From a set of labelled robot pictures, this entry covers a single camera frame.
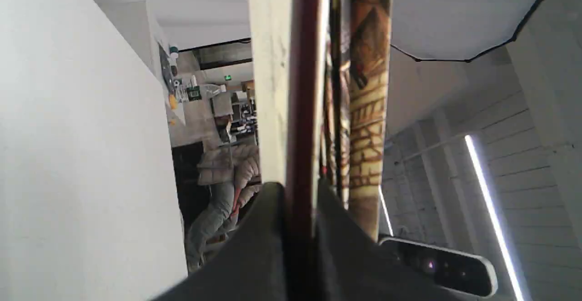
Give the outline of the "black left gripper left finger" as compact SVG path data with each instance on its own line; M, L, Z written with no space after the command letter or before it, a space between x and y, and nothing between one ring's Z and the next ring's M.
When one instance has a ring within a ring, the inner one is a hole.
M282 243L284 188L262 185L233 237L199 270L158 301L286 301Z

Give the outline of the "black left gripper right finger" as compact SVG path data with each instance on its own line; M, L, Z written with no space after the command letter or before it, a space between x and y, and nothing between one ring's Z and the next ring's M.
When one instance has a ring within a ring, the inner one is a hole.
M329 301L459 301L386 255L340 204L328 181L317 186L316 239Z

